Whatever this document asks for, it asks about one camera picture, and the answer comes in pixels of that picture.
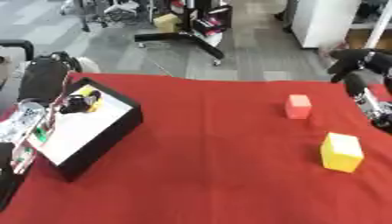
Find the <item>black tripod base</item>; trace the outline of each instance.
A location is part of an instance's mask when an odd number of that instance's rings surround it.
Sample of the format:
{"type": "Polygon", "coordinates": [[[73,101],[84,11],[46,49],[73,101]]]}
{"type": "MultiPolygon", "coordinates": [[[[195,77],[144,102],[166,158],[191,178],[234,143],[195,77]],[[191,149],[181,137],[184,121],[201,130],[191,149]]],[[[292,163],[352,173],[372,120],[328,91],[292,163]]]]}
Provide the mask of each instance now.
{"type": "Polygon", "coordinates": [[[154,34],[139,34],[135,36],[135,42],[146,42],[146,41],[160,41],[160,40],[190,40],[196,46],[214,56],[217,60],[223,60],[225,54],[218,48],[211,46],[201,38],[196,37],[194,34],[189,32],[168,32],[168,33],[154,33],[154,34]]]}

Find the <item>office floor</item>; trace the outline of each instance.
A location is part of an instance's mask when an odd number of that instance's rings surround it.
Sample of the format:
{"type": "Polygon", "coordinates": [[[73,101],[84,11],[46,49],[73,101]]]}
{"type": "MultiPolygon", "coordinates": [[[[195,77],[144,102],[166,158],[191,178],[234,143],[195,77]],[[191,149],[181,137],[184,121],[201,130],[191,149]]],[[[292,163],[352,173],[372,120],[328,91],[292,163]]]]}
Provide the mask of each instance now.
{"type": "MultiPolygon", "coordinates": [[[[37,53],[66,50],[87,56],[106,73],[169,74],[198,80],[221,81],[325,81],[328,79],[313,51],[303,51],[295,38],[282,32],[272,14],[284,0],[231,0],[233,30],[224,34],[219,48],[226,59],[218,67],[212,58],[188,43],[149,43],[140,49],[133,41],[137,33],[154,32],[147,22],[112,24],[81,31],[74,16],[62,17],[58,0],[0,0],[0,39],[28,39],[37,53]]],[[[22,51],[0,49],[15,61],[22,51]]],[[[0,111],[15,101],[21,75],[13,74],[0,94],[0,111]]]]}

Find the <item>red tablecloth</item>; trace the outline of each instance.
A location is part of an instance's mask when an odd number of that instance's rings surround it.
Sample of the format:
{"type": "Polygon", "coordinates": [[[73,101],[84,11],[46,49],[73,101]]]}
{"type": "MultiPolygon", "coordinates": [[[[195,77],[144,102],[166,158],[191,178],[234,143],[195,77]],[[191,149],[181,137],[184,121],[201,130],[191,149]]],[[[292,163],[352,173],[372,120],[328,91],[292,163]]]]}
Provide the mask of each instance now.
{"type": "Polygon", "coordinates": [[[144,124],[76,182],[38,161],[1,224],[392,222],[392,136],[341,85],[88,76],[140,101],[144,124]],[[309,95],[310,119],[285,118],[289,94],[309,95]],[[356,173],[322,167],[328,131],[360,138],[356,173]]]}

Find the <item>wooden block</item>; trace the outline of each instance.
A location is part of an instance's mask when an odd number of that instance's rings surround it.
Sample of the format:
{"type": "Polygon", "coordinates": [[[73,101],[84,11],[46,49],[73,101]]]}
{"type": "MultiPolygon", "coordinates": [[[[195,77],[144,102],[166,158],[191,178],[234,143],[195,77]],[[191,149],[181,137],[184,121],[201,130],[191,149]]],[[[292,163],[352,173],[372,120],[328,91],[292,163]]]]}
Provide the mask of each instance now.
{"type": "Polygon", "coordinates": [[[290,119],[306,119],[311,113],[312,104],[304,94],[291,94],[285,108],[290,119]]]}
{"type": "Polygon", "coordinates": [[[328,133],[321,146],[321,157],[327,169],[354,172],[364,155],[356,136],[328,133]]]}
{"type": "Polygon", "coordinates": [[[162,17],[154,18],[154,24],[161,32],[176,32],[177,24],[180,22],[181,20],[171,13],[162,17]]]}

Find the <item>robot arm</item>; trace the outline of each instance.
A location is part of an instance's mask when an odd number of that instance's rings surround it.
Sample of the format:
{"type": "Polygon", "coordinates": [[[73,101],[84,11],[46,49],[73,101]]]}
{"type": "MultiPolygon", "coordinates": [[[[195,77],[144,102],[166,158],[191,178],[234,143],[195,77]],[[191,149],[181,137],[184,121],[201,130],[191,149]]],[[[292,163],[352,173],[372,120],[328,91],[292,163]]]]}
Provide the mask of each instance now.
{"type": "Polygon", "coordinates": [[[392,134],[392,104],[378,101],[365,81],[355,73],[368,69],[384,77],[384,85],[392,94],[392,52],[375,49],[341,50],[331,53],[338,61],[328,69],[332,83],[344,81],[346,91],[378,129],[392,134]]]}
{"type": "Polygon", "coordinates": [[[344,80],[350,73],[364,68],[384,77],[384,85],[392,94],[392,52],[379,49],[354,49],[331,52],[338,60],[329,74],[334,74],[332,83],[344,80]]]}

